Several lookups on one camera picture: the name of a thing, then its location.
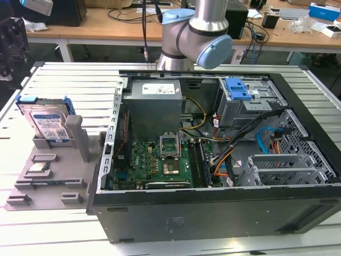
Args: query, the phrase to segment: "floor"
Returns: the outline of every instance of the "floor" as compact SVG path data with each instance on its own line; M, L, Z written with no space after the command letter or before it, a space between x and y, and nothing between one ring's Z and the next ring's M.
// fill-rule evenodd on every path
M35 61L62 61L58 51L55 51L53 44L30 44L28 65L32 65ZM71 50L74 56L74 61L78 62L144 62L144 56L137 46L87 46L90 56L86 54L86 48L83 45L72 45ZM150 55L152 60L159 58L161 53L160 47L151 47ZM257 65L288 65L286 58L288 52L266 52L264 51L257 60ZM225 63L230 63L232 56L226 60ZM309 54L296 54L292 62L297 64L299 59L301 64L307 65L311 71L324 83L325 86L330 87L336 76L341 72L335 65L325 65L325 67L314 67L311 65ZM251 59L244 59L242 64L251 64ZM8 98L12 95L13 90L1 88L0 93L0 109L6 104ZM341 93L341 78L332 88L335 95Z

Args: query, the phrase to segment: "small chip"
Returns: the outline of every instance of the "small chip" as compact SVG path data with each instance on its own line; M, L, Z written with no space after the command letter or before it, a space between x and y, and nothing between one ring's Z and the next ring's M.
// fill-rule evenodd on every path
M179 175L178 161L164 161L164 175Z
M34 163L28 172L44 172L50 167L50 163Z

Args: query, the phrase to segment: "hard drive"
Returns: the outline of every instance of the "hard drive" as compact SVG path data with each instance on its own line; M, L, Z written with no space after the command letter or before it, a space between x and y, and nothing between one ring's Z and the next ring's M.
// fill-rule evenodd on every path
M60 143L73 138L65 123L69 115L76 113L71 100L66 96L63 99L18 96L16 104L35 129L36 138Z

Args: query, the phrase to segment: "power connector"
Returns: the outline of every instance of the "power connector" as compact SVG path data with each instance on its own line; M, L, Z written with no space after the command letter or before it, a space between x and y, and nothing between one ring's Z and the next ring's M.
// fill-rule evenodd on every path
M262 32L255 32L255 38L258 41L264 41L265 39L265 34Z

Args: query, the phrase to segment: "motherboard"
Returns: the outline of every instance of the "motherboard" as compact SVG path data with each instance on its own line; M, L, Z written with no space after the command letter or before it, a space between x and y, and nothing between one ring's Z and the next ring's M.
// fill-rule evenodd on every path
M209 141L134 141L131 163L116 169L114 184L127 190L207 187L212 157Z

